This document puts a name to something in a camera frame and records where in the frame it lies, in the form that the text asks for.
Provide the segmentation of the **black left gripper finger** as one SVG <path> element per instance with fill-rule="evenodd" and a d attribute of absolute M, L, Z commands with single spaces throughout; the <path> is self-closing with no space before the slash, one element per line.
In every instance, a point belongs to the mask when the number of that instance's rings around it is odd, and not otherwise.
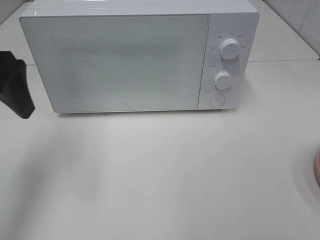
<path fill-rule="evenodd" d="M 13 83 L 14 94 L 27 94 L 26 64 L 16 59 L 11 51 L 0 52 L 0 93 Z"/>
<path fill-rule="evenodd" d="M 25 72 L 17 72 L 0 85 L 0 101 L 22 119 L 28 119 L 35 110 Z"/>

